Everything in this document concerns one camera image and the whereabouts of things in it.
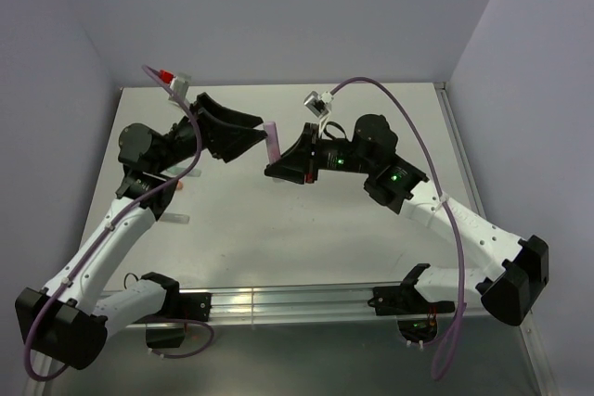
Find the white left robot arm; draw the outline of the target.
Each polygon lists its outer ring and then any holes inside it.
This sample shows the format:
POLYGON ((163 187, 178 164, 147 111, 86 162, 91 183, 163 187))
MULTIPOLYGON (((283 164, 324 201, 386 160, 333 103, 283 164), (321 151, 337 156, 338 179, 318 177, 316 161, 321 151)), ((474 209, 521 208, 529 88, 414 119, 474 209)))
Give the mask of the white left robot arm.
POLYGON ((170 321, 181 309, 179 283, 147 273, 128 289, 102 296, 134 244, 160 220, 179 179, 165 171, 182 161, 197 164, 202 150, 224 162, 266 138, 262 118, 228 109, 207 94, 182 107, 185 115, 166 134, 143 123, 118 138, 123 180, 107 214, 84 245, 52 279, 24 288, 15 302, 30 377, 31 353, 40 352, 77 370, 95 361, 107 340, 145 318, 170 321))

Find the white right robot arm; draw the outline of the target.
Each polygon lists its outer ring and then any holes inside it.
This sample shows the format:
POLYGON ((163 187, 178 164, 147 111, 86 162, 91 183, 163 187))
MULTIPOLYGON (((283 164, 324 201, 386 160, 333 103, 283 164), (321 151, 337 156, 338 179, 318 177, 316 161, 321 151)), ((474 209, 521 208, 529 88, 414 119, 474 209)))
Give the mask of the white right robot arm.
POLYGON ((420 263, 395 286, 372 290, 378 316, 451 314, 458 304, 479 304, 498 321, 519 326, 549 282, 549 246, 489 223, 445 193, 396 153, 397 135, 381 115, 357 119, 352 138, 323 137, 307 123, 298 140, 279 150, 277 128, 264 125, 269 163, 265 176, 298 185, 321 171, 361 173, 379 205, 462 248, 473 268, 459 271, 420 263))

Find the purple pen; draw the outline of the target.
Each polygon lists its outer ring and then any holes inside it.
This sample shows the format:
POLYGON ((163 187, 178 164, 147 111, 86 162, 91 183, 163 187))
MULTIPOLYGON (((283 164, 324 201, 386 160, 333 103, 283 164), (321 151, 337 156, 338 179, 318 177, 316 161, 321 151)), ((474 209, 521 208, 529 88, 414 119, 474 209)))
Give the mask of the purple pen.
POLYGON ((266 151, 268 157, 268 164, 272 165, 278 161, 281 157, 279 142, 278 142, 278 130, 277 125, 273 121, 266 121, 263 124, 264 131, 266 132, 266 151))

